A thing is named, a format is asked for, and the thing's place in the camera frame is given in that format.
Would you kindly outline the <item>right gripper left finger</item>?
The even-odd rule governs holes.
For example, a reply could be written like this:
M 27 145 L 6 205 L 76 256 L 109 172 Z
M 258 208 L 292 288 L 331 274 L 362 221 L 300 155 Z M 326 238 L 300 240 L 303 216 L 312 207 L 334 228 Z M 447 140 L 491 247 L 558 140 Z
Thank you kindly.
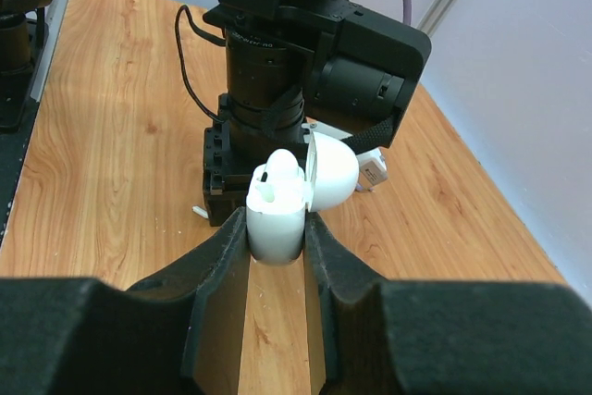
M 249 279 L 246 211 L 127 290 L 1 282 L 5 394 L 235 394 Z

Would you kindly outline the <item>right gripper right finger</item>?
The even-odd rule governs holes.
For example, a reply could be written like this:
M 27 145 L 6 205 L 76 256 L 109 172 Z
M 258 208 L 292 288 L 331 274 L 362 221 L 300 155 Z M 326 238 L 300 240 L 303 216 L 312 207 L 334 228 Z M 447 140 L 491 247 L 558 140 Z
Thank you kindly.
M 390 280 L 305 222 L 314 394 L 587 394 L 591 311 L 545 282 Z

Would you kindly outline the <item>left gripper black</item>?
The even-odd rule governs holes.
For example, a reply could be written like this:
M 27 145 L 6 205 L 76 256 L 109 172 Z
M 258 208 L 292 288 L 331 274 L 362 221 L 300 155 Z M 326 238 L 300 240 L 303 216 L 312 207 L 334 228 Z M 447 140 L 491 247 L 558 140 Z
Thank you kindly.
M 263 108 L 240 105 L 223 93 L 218 97 L 218 112 L 224 121 L 212 124 L 203 135 L 203 203 L 212 227 L 221 226 L 245 205 L 253 171 L 276 149 L 291 150 L 300 167 L 307 149 L 299 93 L 282 110 L 271 139 L 261 129 Z

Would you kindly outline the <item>white earbud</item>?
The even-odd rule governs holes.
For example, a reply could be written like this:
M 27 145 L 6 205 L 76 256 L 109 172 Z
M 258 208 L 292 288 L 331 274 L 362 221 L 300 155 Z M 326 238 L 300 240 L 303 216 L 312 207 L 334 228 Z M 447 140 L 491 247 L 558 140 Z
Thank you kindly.
M 298 179 L 303 175 L 295 155 L 286 149 L 277 149 L 267 159 L 260 180 L 278 182 Z

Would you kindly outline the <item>white earbud charging case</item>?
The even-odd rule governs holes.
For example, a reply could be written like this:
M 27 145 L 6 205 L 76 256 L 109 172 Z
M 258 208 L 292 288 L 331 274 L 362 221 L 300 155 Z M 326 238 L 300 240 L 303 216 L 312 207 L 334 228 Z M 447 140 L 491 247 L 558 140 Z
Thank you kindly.
M 356 188 L 359 163 L 344 142 L 314 132 L 300 178 L 262 182 L 264 166 L 254 170 L 246 196 L 249 248 L 258 262 L 287 265 L 302 251 L 306 215 L 348 200 Z

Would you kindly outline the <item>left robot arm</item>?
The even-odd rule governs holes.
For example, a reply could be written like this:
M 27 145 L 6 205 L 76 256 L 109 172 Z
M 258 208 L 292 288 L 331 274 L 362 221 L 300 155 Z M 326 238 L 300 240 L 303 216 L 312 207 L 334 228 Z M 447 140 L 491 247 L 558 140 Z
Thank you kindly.
M 413 26 L 350 0 L 218 0 L 203 16 L 226 51 L 227 89 L 204 132 L 212 226 L 244 206 L 253 170 L 277 149 L 306 156 L 308 119 L 344 130 L 357 154 L 390 147 L 431 52 Z

